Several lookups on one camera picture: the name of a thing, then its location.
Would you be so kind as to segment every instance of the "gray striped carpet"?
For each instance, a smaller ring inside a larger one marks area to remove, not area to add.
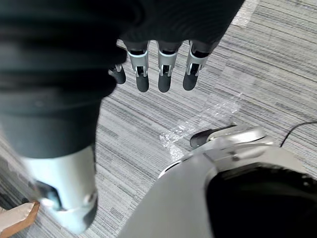
[[[99,209],[92,226],[78,237],[116,237],[160,171],[175,159],[159,136],[180,124],[188,125],[197,115],[203,115],[209,127],[231,122],[261,125],[278,142],[293,125],[316,120],[316,43],[316,0],[261,0],[245,28],[230,26],[193,91],[182,89],[187,43],[179,51],[171,90],[165,94],[157,89],[154,42],[150,44],[147,93],[137,91],[128,60],[124,65],[127,82],[102,104],[97,135]],[[223,103],[228,100],[234,100],[236,113]],[[219,115],[214,114],[217,107]],[[189,136],[184,131],[174,145],[188,150]],[[285,144],[314,176],[316,136],[316,125],[304,126]],[[15,155],[3,139],[0,143],[0,193],[7,195],[2,203],[19,204],[31,190]],[[15,237],[74,236],[41,209],[35,225]]]

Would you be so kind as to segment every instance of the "clear plastic wrap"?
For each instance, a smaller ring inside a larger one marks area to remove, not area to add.
[[[243,105],[244,94],[248,95],[257,88],[255,78],[230,66],[224,68],[216,81],[197,116],[179,122],[178,126],[159,136],[163,147],[170,152],[171,162],[181,159],[192,150],[189,144],[192,135],[234,124],[236,114]]]
[[[246,27],[260,0],[245,0],[242,7],[234,17],[232,24]]]

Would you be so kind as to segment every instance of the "black panel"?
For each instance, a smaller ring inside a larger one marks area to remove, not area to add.
[[[215,238],[316,236],[317,185],[305,174],[260,163],[223,172],[207,203]]]

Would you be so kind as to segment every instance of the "metal bracket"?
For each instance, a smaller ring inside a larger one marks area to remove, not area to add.
[[[190,48],[189,48],[189,53],[188,53],[187,62],[186,62],[186,73],[187,73],[187,75],[190,75],[193,64],[198,64],[199,65],[198,70],[195,73],[195,76],[198,76],[200,70],[202,70],[204,68],[209,56],[206,56],[204,58],[198,58],[198,57],[193,55],[192,48],[193,48],[193,43],[190,42]]]
[[[176,58],[177,58],[177,51],[171,55],[167,55],[162,53],[160,50],[158,50],[158,70],[159,70],[159,74],[160,76],[164,75],[163,72],[163,67],[164,65],[168,65],[169,69],[168,69],[168,77],[171,77],[174,66],[175,66],[175,62],[176,62]]]
[[[148,55],[148,50],[145,51],[144,54],[142,55],[133,55],[128,51],[128,54],[131,59],[131,64],[132,68],[135,72],[135,76],[139,77],[138,74],[138,67],[143,68],[143,76],[146,77],[148,76],[148,68],[149,68],[149,55]]]

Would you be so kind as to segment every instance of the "black cable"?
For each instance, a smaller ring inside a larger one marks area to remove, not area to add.
[[[287,135],[285,136],[284,140],[282,141],[281,145],[279,147],[282,147],[285,143],[285,141],[287,140],[287,138],[289,137],[289,135],[293,132],[293,130],[295,130],[296,128],[302,126],[302,125],[308,125],[308,124],[317,124],[317,121],[308,121],[308,122],[304,122],[304,123],[300,123],[296,126],[294,126],[292,129],[290,129],[290,131],[287,133]]]

